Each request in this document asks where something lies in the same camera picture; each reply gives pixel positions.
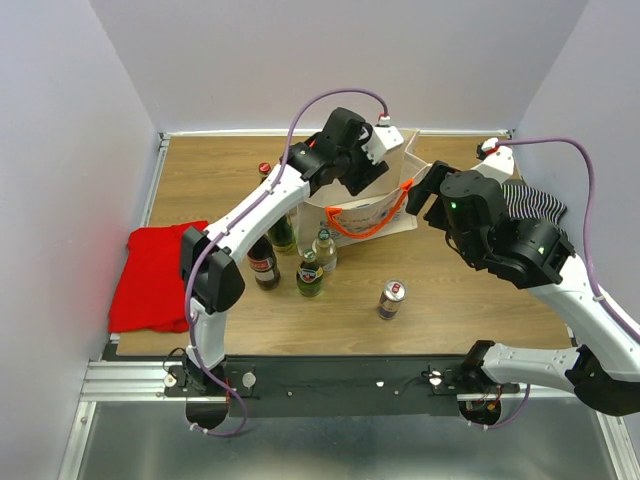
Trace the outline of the beige canvas tote bag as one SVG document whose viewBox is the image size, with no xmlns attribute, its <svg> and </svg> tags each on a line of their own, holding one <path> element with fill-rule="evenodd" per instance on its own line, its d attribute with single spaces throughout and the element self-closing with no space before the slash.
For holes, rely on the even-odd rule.
<svg viewBox="0 0 640 480">
<path fill-rule="evenodd" d="M 404 143 L 385 156 L 389 170 L 360 194 L 352 196 L 334 181 L 297 207 L 293 225 L 299 251 L 309 248 L 322 228 L 342 247 L 417 227 L 415 216 L 406 212 L 408 193 L 431 165 L 413 153 L 420 132 L 400 133 Z"/>
</svg>

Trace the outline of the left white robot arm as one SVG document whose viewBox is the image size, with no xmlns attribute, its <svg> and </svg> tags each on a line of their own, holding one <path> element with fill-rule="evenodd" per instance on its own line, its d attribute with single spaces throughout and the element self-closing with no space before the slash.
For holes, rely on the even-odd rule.
<svg viewBox="0 0 640 480">
<path fill-rule="evenodd" d="M 349 194 L 361 193 L 388 171 L 384 158 L 401 143 L 389 112 L 371 124 L 338 107 L 305 141 L 286 141 L 274 171 L 230 213 L 203 230 L 185 231 L 180 255 L 189 341 L 183 365 L 197 393 L 233 390 L 218 365 L 225 358 L 228 312 L 245 290 L 239 267 L 250 249 L 322 187 L 339 182 Z"/>
</svg>

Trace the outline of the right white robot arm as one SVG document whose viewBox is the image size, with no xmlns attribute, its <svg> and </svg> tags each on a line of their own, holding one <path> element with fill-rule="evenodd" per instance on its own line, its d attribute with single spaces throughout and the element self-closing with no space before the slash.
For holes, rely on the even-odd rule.
<svg viewBox="0 0 640 480">
<path fill-rule="evenodd" d="M 549 306 L 572 330 L 577 346 L 517 348 L 479 340 L 460 367 L 469 390 L 526 383 L 574 394 L 611 416 L 639 410 L 637 329 L 613 316 L 589 285 L 585 262 L 566 233 L 538 218 L 510 215 L 501 183 L 477 170 L 436 162 L 410 186 L 406 211 L 416 215 L 429 197 L 427 223 L 453 241 L 459 256 Z"/>
</svg>

